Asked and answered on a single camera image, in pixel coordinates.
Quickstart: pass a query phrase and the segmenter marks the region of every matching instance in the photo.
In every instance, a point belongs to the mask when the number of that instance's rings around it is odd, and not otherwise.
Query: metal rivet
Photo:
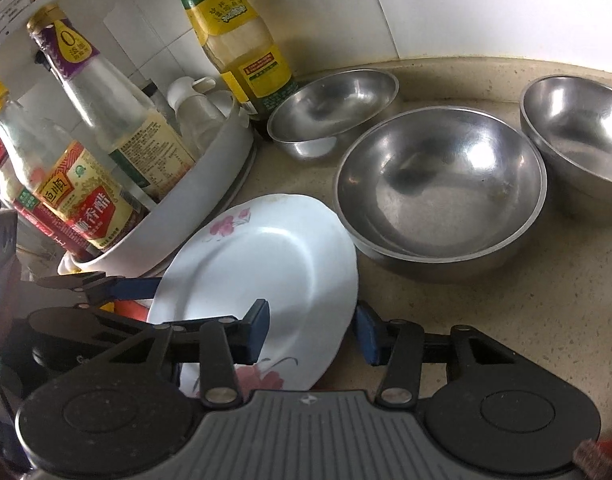
[[[237,392],[232,388],[220,386],[206,392],[205,399],[212,404],[228,404],[237,398]]]
[[[413,399],[413,394],[406,388],[386,388],[382,391],[381,398],[389,404],[406,404]]]

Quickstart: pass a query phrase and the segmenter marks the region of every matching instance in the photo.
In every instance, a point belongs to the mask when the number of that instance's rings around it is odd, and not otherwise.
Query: white wall
[[[525,57],[612,72],[612,0],[249,1],[297,74],[436,56]],[[120,0],[104,24],[114,39],[100,24],[98,47],[133,79],[165,89],[181,75],[216,74],[179,0]],[[40,104],[70,128],[68,103]]]

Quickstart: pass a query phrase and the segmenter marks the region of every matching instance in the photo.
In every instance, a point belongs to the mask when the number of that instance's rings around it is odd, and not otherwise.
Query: cooking oil bottle
[[[246,0],[182,0],[199,43],[239,102],[263,121],[297,90],[268,27]]]

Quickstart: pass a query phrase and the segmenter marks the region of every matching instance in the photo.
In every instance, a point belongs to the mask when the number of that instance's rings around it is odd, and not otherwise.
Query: pink flower pattern
[[[253,390],[281,390],[283,386],[283,379],[278,372],[270,371],[262,377],[262,371],[257,365],[240,366],[235,372],[244,399]]]
[[[228,215],[221,220],[217,220],[211,225],[211,237],[218,236],[219,239],[230,236],[235,232],[235,227],[241,224],[247,224],[250,221],[250,208],[242,209],[235,217]]]

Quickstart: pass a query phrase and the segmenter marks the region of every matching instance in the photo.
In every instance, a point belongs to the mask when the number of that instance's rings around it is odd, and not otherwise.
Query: yellow label
[[[81,63],[92,56],[92,45],[76,30],[57,20],[55,31],[59,51],[66,61]]]
[[[118,242],[140,220],[121,187],[79,142],[72,142],[36,195],[98,249]]]
[[[228,88],[230,88],[237,101],[239,101],[241,104],[244,104],[250,100],[248,99],[248,96],[246,95],[244,89],[241,88],[239,82],[235,79],[235,76],[232,72],[224,72],[223,74],[221,74],[221,76],[224,79],[225,83],[228,85]]]
[[[154,108],[148,110],[144,123],[124,138],[116,151],[148,181],[143,189],[155,201],[163,199],[195,164],[181,137]]]
[[[239,67],[256,97],[266,97],[291,80],[292,72],[277,45],[268,53]]]
[[[186,14],[188,14],[188,18],[190,18],[190,23],[193,26],[195,34],[197,35],[199,44],[204,46],[208,42],[208,34],[203,30],[203,28],[201,28],[201,24],[199,23],[199,20],[197,20],[198,12],[196,7],[194,9],[186,10]]]
[[[258,16],[246,0],[204,0],[187,12],[202,45],[208,36],[225,34]]]
[[[65,198],[73,190],[72,184],[63,171],[55,173],[50,177],[42,188],[44,201],[51,207],[58,207],[61,199]]]

